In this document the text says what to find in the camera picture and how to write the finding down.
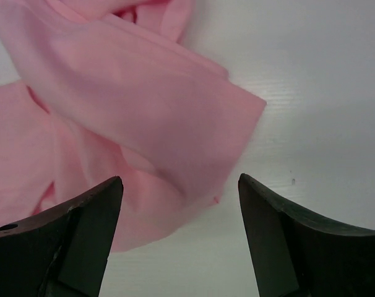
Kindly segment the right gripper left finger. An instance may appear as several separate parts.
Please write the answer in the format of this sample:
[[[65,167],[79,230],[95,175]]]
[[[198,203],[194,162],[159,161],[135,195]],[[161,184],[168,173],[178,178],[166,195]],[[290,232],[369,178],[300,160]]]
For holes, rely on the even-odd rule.
[[[0,296],[98,296],[122,196],[115,176],[0,227]]]

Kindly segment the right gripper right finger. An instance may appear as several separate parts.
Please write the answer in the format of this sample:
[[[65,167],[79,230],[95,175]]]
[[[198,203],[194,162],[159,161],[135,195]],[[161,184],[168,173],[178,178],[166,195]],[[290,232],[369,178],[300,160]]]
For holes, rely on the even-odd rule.
[[[313,212],[247,174],[238,192],[261,296],[375,296],[375,230]]]

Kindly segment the pink t-shirt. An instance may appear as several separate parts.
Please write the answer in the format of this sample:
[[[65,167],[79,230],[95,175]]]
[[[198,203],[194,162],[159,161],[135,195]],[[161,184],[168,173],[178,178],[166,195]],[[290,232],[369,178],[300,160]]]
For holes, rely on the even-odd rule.
[[[265,101],[181,46],[192,1],[0,1],[0,226],[112,177],[113,250],[216,204]]]

